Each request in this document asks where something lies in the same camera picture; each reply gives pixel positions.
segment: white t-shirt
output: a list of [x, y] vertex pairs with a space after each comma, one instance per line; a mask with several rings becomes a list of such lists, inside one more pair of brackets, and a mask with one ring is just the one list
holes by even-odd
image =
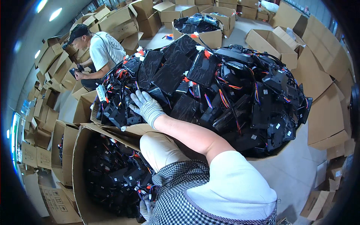
[[96, 71], [99, 71], [108, 62], [110, 62], [110, 69], [113, 68], [123, 61], [126, 55], [121, 44], [110, 34], [103, 31], [97, 32], [91, 38], [89, 51]]
[[273, 211], [277, 195], [262, 175], [236, 151], [217, 155], [208, 183], [186, 191], [203, 210], [238, 220], [261, 220]]

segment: checkered shirt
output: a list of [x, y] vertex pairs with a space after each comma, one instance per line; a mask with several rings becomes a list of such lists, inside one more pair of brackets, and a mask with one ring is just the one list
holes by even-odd
[[196, 205], [186, 190], [209, 182], [209, 166], [199, 160], [174, 162], [152, 177], [161, 186], [149, 225], [275, 225], [276, 206], [264, 220], [235, 220], [208, 213]]

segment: man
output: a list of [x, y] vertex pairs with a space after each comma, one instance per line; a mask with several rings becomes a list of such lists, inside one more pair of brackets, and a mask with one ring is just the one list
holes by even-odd
[[[145, 196], [140, 213], [148, 224], [268, 224], [276, 219], [276, 192], [225, 139], [196, 124], [166, 115], [148, 93], [131, 98], [154, 129], [140, 139], [140, 150], [156, 174], [156, 201]], [[206, 156], [190, 160], [169, 135]]]
[[81, 65], [85, 68], [93, 63], [96, 72], [75, 72], [75, 78], [81, 80], [84, 87], [92, 90], [103, 83], [102, 78], [116, 64], [123, 61], [126, 55], [121, 44], [110, 34], [102, 31], [91, 33], [85, 24], [79, 24], [72, 30], [68, 44], [73, 44], [77, 49], [89, 47], [90, 58]]

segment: gray floor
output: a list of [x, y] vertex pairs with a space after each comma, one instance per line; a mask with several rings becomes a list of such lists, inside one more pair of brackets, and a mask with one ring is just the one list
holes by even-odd
[[[245, 35], [250, 29], [272, 28], [265, 22], [240, 18], [235, 23], [235, 29], [228, 39], [223, 39], [222, 45], [240, 44], [247, 46]], [[171, 43], [162, 39], [165, 34], [172, 33], [164, 26], [152, 39], [141, 40], [139, 45], [148, 49], [160, 48]], [[60, 94], [55, 109], [60, 111], [59, 119], [72, 122], [77, 100], [70, 95], [70, 91]], [[287, 217], [294, 224], [309, 224], [310, 221], [299, 214], [312, 190], [317, 166], [326, 160], [326, 151], [319, 151], [307, 145], [307, 124], [302, 125], [296, 139], [274, 158], [250, 162], [267, 180], [278, 198], [278, 218]]]

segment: gray work glove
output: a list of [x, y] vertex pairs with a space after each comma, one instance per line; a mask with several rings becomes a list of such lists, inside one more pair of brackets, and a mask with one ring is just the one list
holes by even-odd
[[165, 114], [160, 104], [153, 99], [148, 93], [137, 90], [136, 94], [130, 95], [131, 99], [135, 102], [135, 105], [130, 105], [130, 108], [141, 115], [144, 120], [154, 128], [154, 121], [159, 116]]
[[146, 221], [149, 221], [151, 215], [153, 214], [155, 202], [150, 202], [149, 195], [144, 196], [143, 199], [144, 200], [140, 201], [140, 213]]

